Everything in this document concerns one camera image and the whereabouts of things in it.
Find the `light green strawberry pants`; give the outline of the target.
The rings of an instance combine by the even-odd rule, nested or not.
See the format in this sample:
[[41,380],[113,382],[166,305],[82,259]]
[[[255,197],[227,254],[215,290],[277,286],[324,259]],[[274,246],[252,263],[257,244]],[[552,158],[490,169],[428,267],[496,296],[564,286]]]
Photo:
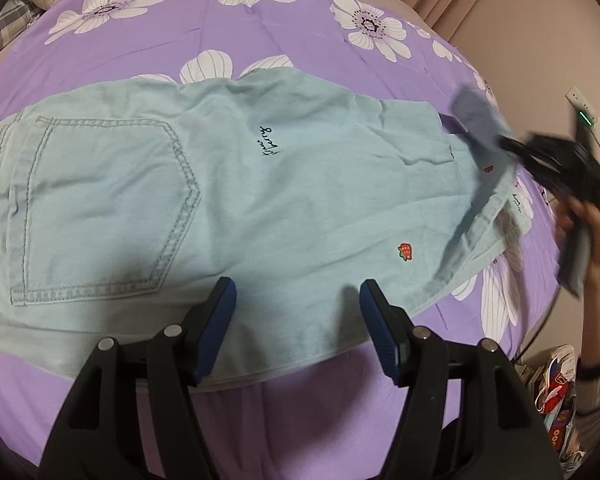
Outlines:
[[513,162],[426,102],[290,67],[90,84],[0,121],[0,351],[74,377],[227,276],[209,383],[260,382],[362,344],[365,280],[417,314],[530,226]]

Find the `white power strip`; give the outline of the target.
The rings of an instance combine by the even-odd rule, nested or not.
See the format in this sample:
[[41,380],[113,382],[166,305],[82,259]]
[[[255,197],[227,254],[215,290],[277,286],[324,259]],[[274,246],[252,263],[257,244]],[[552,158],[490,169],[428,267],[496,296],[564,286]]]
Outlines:
[[584,94],[576,87],[571,87],[565,94],[566,99],[576,110],[580,110],[580,116],[591,130],[598,151],[600,152],[600,115],[592,107],[591,103]]

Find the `purple floral bedsheet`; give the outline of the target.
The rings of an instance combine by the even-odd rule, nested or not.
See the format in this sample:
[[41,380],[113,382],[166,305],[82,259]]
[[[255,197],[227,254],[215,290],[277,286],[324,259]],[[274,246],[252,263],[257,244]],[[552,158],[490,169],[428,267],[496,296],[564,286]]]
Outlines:
[[[371,0],[61,0],[2,62],[0,121],[100,82],[193,84],[282,67],[361,96],[426,102],[458,134],[451,122],[457,91],[489,93],[454,47]],[[509,356],[550,304],[557,266],[553,217],[531,177],[515,170],[531,221],[516,256],[499,256],[417,314],[381,288],[442,338],[490,338]],[[224,479],[376,476],[405,400],[383,374],[368,332],[337,356],[260,382],[214,388],[211,374],[190,396]],[[76,376],[0,351],[0,436],[30,463],[42,459]]]

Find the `plaid pillow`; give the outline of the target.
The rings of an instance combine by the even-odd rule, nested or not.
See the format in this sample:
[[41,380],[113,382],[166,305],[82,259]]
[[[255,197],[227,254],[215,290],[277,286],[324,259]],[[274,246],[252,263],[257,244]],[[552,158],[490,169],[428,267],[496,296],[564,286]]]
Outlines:
[[28,0],[8,0],[0,11],[0,52],[42,15]]

